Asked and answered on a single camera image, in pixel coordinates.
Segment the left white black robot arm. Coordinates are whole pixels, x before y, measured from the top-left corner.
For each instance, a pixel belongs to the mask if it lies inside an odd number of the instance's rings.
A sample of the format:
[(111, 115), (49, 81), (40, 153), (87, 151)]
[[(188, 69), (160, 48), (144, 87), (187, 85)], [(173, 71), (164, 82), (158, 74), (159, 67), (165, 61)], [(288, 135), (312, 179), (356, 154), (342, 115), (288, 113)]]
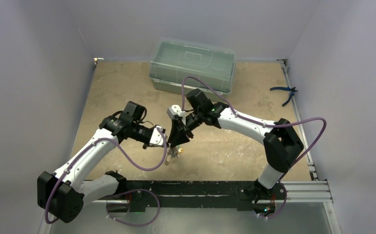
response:
[[(127, 179), (117, 172), (109, 171), (92, 181), (86, 181), (89, 173), (113, 149), (118, 148), (126, 159), (142, 171), (153, 171), (165, 161), (167, 137), (160, 125), (144, 126), (147, 109), (135, 102), (128, 102), (119, 110), (102, 120), (91, 139), (70, 160), (53, 173), (44, 171), (37, 179), (38, 205), (44, 209), (44, 220), (53, 224), (74, 220), (87, 204), (100, 198), (127, 199), (143, 188), (129, 189)], [(135, 163), (120, 144), (133, 139), (148, 147), (162, 147), (164, 155), (158, 165), (145, 168)]]

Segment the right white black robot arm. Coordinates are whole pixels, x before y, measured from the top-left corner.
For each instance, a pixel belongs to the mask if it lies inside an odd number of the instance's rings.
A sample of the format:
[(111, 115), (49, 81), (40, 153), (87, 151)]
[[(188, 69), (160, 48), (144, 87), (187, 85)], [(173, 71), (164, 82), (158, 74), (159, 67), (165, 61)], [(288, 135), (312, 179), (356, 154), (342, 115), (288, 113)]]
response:
[(171, 148), (185, 144), (194, 137), (193, 130), (202, 124), (226, 129), (242, 134), (262, 144), (267, 165), (245, 194), (258, 201), (274, 198), (274, 186), (291, 169), (303, 150), (303, 143), (289, 121), (259, 120), (245, 115), (222, 102), (212, 102), (203, 91), (194, 89), (186, 98), (193, 108), (186, 113), (179, 105), (172, 105), (167, 110), (172, 129), (168, 138)]

